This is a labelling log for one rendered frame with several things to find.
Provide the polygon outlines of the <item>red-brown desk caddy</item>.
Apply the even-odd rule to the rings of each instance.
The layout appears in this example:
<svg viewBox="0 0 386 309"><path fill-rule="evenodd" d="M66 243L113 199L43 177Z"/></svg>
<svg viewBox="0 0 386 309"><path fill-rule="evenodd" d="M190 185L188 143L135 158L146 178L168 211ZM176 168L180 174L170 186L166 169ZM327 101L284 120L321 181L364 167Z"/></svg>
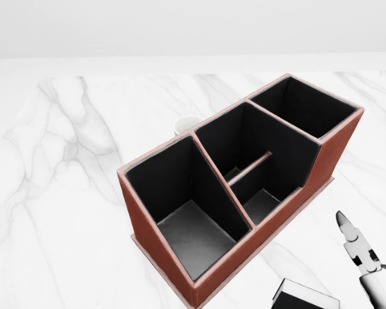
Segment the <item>red-brown desk caddy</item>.
<svg viewBox="0 0 386 309"><path fill-rule="evenodd" d="M121 167L133 239L200 309L333 179L363 108L287 74Z"/></svg>

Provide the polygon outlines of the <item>white mug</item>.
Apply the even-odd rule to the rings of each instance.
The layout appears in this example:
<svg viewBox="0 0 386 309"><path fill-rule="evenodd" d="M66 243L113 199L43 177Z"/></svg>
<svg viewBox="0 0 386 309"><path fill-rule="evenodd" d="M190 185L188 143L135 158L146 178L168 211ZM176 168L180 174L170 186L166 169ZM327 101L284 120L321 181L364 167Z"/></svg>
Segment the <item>white mug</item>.
<svg viewBox="0 0 386 309"><path fill-rule="evenodd" d="M178 135L185 130L190 129L191 127L200 123L203 119L195 115L185 115L177 119L174 123L174 134Z"/></svg>

